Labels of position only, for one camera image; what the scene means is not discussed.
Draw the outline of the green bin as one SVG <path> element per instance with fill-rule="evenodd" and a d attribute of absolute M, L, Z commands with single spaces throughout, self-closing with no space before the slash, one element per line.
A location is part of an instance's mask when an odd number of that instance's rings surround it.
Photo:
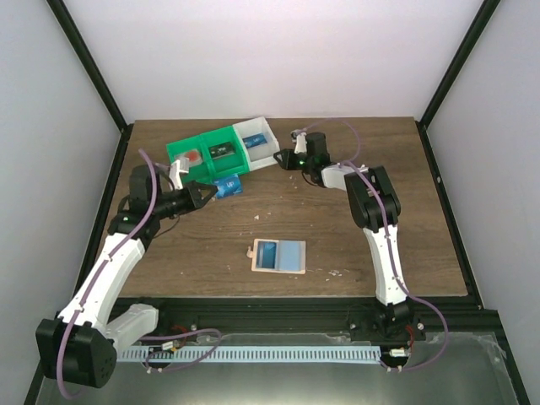
<path fill-rule="evenodd" d="M 246 149 L 232 126 L 203 132 L 200 140 L 212 179 L 249 172 Z"/>
<path fill-rule="evenodd" d="M 181 174 L 184 181 L 197 181 L 210 184 L 211 170 L 208 168 L 209 154 L 204 152 L 206 143 L 201 135 L 184 138 L 166 145 L 170 162 L 183 159 L 188 163 L 188 172 Z"/>

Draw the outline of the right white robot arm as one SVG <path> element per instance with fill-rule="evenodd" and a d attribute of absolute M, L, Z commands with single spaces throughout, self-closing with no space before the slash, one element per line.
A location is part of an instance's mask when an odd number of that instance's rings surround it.
<path fill-rule="evenodd" d="M 402 275 L 397 243 L 401 203 L 382 166 L 357 166 L 350 160 L 334 163 L 326 134 L 295 130 L 293 148 L 273 157 L 284 170 L 296 170 L 316 186 L 345 191 L 352 218 L 368 241 L 375 270 L 374 329 L 383 337 L 397 335 L 413 319 Z"/>

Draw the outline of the blue card in holder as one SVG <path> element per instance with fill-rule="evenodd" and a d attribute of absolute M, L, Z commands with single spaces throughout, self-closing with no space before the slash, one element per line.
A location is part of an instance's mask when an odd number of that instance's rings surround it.
<path fill-rule="evenodd" d="M 268 240 L 259 241 L 256 250 L 256 268 L 275 269 L 277 253 L 277 242 Z"/>

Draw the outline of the white bin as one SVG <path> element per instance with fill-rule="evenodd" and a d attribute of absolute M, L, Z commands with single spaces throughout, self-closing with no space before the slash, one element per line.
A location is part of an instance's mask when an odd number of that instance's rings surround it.
<path fill-rule="evenodd" d="M 273 156 L 280 150 L 280 146 L 265 117 L 237 122 L 232 127 L 240 140 L 249 171 L 277 164 Z"/>

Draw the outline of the left green bin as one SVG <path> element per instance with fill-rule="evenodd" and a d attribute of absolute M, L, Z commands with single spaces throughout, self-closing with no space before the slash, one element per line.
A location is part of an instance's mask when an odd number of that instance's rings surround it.
<path fill-rule="evenodd" d="M 166 145 L 170 162 L 183 159 L 188 163 L 188 172 L 181 174 L 184 181 L 197 181 L 210 184 L 211 170 L 208 168 L 209 154 L 204 152 L 206 143 L 201 135 L 184 138 Z"/>

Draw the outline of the black card in bin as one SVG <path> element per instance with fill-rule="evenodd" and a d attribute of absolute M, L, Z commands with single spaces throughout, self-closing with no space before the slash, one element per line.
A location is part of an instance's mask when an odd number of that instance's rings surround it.
<path fill-rule="evenodd" d="M 208 152 L 212 159 L 220 159 L 235 153 L 235 146 L 232 142 L 216 144 L 208 148 Z"/>

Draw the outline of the red dotted card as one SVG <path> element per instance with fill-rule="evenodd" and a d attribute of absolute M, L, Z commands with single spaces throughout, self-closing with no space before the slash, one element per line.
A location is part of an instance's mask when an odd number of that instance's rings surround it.
<path fill-rule="evenodd" d="M 176 154 L 173 161 L 178 161 L 181 170 L 188 171 L 192 167 L 201 165 L 203 163 L 203 157 L 198 149 L 193 148 Z"/>

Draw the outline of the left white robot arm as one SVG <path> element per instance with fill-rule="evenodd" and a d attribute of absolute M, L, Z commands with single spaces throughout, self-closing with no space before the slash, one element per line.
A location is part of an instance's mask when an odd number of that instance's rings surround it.
<path fill-rule="evenodd" d="M 101 388 L 116 368 L 119 353 L 153 332 L 159 311 L 147 304 L 131 305 L 116 319 L 112 309 L 128 276 L 142 260 L 164 219 L 179 218 L 203 208 L 217 193 L 215 185 L 181 182 L 154 165 L 132 170 L 128 194 L 110 222 L 101 253 L 67 306 L 44 319 L 35 337 L 44 376 L 66 383 Z"/>

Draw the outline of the middle green bin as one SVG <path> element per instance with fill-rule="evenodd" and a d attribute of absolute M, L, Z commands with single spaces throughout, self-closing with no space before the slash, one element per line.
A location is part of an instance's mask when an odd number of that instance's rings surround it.
<path fill-rule="evenodd" d="M 246 149 L 232 126 L 203 132 L 200 140 L 212 179 L 249 172 Z"/>

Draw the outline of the blue card in bin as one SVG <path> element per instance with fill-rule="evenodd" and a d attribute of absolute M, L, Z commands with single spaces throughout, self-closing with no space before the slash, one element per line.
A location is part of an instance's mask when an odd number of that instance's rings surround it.
<path fill-rule="evenodd" d="M 246 138 L 243 138 L 242 142 L 245 145 L 246 149 L 252 149 L 267 144 L 266 137 L 263 133 L 250 135 Z"/>

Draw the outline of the blue VIP card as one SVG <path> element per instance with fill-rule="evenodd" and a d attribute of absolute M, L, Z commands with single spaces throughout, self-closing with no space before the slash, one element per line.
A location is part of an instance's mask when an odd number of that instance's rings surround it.
<path fill-rule="evenodd" d="M 218 178 L 213 181 L 213 184 L 217 187 L 215 194 L 217 199 L 232 197 L 243 192 L 243 186 L 237 174 Z"/>

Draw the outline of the pink leather card holder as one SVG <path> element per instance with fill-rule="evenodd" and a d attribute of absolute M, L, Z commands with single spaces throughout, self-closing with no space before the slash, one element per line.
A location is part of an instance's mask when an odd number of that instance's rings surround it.
<path fill-rule="evenodd" d="M 256 268 L 257 244 L 268 239 L 255 239 L 246 256 L 251 260 L 251 270 L 257 273 L 300 274 L 306 273 L 306 243 L 302 240 L 268 240 L 278 243 L 275 269 Z"/>

